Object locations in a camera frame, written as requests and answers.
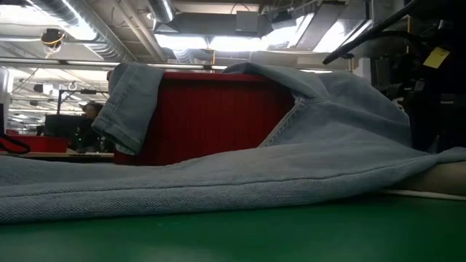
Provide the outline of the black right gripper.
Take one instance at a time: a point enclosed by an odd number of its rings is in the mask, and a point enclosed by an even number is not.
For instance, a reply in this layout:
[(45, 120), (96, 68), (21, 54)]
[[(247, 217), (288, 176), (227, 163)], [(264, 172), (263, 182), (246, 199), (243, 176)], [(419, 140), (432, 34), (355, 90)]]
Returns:
[(433, 48), (381, 57), (375, 62), (375, 86), (407, 114), (411, 147), (440, 153), (466, 148), (466, 83), (460, 79), (456, 54), (438, 69), (423, 65)]

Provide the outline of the khaki shorts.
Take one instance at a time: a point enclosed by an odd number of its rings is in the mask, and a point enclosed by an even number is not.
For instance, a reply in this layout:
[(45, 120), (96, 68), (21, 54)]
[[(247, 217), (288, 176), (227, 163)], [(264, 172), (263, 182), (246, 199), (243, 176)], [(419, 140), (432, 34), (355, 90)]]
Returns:
[(466, 197), (466, 162), (437, 164), (422, 174), (397, 183), (393, 188)]

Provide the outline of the light blue jeans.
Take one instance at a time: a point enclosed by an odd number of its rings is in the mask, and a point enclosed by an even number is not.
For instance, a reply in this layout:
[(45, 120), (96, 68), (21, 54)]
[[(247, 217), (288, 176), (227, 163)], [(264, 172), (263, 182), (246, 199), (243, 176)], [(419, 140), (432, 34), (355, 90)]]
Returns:
[(259, 146), (161, 167), (0, 156), (0, 224), (308, 205), (391, 186), (466, 161), (411, 145), (408, 115), (347, 71), (239, 63), (292, 90), (294, 107)]

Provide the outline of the red plastic laundry bin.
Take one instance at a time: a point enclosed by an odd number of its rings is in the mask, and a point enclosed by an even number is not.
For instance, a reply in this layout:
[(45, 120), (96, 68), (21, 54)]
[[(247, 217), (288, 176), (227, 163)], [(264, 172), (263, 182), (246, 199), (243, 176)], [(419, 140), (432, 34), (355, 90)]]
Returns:
[(141, 152), (124, 165), (162, 166), (259, 146), (292, 109), (291, 91), (250, 74), (163, 75)]

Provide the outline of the red storage bin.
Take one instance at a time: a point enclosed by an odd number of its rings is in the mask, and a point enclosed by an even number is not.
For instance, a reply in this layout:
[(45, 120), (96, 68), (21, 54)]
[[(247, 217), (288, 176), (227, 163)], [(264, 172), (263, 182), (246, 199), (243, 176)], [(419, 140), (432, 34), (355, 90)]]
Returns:
[(31, 152), (64, 153), (68, 146), (66, 138), (35, 135), (0, 135), (0, 151), (13, 154)]

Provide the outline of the green table mat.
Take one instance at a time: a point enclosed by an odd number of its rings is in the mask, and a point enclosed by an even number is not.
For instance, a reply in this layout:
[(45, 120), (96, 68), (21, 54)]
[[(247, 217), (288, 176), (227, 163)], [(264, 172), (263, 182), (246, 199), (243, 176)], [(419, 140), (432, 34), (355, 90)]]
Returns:
[(466, 202), (321, 205), (0, 226), (0, 262), (466, 262)]

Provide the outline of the bright ceiling light panel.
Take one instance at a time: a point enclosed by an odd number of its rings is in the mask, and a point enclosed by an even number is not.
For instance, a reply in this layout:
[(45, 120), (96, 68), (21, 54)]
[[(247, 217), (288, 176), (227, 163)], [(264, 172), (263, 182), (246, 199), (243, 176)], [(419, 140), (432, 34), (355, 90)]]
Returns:
[(215, 51), (241, 52), (255, 49), (251, 41), (237, 37), (216, 36), (208, 41), (201, 36), (169, 36), (163, 34), (155, 34), (154, 36), (160, 47), (172, 50), (214, 49)]

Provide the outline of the person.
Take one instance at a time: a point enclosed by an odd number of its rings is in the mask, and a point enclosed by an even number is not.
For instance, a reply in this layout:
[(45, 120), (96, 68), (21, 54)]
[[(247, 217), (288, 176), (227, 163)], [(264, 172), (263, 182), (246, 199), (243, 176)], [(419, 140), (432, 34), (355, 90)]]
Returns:
[(76, 130), (76, 152), (111, 152), (111, 144), (92, 128), (92, 123), (102, 108), (103, 104), (95, 102), (89, 102), (82, 107), (85, 119), (80, 122)]

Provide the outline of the long linear ceiling light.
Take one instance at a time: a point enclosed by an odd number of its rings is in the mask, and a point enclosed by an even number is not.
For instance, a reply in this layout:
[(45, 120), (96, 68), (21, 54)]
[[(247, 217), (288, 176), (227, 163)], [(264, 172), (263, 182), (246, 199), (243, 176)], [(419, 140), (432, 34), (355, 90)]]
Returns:
[[(296, 69), (301, 71), (317, 71), (323, 74), (326, 71), (351, 70), (355, 66), (355, 61), (341, 60), (341, 65), (298, 65)], [(104, 71), (119, 65), (119, 62), (90, 61), (90, 60), (60, 60), (44, 58), (24, 58), (24, 57), (0, 57), (0, 66), (11, 66), (21, 68), (52, 68), (52, 69), (73, 69), (73, 70), (93, 70)], [(148, 63), (148, 66), (161, 68), (164, 70), (180, 71), (223, 71), (227, 65), (212, 64), (179, 64), (179, 63)]]

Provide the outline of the black monitor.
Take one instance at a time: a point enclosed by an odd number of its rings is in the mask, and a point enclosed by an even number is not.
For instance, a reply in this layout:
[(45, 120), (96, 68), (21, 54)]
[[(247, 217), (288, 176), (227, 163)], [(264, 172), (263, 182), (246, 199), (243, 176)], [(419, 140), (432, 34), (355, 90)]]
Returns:
[(49, 114), (45, 116), (44, 135), (58, 138), (72, 138), (79, 124), (84, 120), (83, 116)]

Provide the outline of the wooden workbench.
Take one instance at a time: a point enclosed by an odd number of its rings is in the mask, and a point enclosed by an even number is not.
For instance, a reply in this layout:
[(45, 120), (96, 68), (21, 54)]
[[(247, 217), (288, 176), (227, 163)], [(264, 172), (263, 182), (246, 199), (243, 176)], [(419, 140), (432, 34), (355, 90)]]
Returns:
[(114, 155), (110, 153), (96, 154), (72, 154), (72, 153), (51, 153), (51, 152), (31, 152), (28, 154), (10, 154), (0, 151), (0, 156), (15, 156), (27, 159), (35, 159), (48, 162), (72, 162), (72, 163), (113, 163)]

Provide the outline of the large shiny metal duct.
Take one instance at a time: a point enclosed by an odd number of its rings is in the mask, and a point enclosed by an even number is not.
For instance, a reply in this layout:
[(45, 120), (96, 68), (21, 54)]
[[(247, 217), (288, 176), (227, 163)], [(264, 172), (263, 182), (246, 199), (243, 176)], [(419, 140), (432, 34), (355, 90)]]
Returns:
[(371, 25), (371, 0), (291, 0), (261, 15), (269, 52), (329, 53)]

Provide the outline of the small round silver duct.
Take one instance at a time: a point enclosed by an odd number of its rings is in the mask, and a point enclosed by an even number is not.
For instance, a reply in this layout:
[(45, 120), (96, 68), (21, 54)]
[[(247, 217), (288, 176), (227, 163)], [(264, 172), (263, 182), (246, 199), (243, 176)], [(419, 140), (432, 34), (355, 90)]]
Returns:
[(171, 0), (147, 0), (149, 8), (158, 23), (169, 23), (175, 17), (175, 7)]

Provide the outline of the large round silver duct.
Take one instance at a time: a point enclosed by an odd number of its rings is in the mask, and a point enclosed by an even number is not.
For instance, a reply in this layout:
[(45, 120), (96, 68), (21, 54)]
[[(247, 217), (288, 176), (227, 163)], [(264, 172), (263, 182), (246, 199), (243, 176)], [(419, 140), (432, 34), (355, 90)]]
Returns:
[(135, 61), (134, 55), (85, 0), (26, 0), (39, 12), (50, 16), (84, 46), (107, 61)]

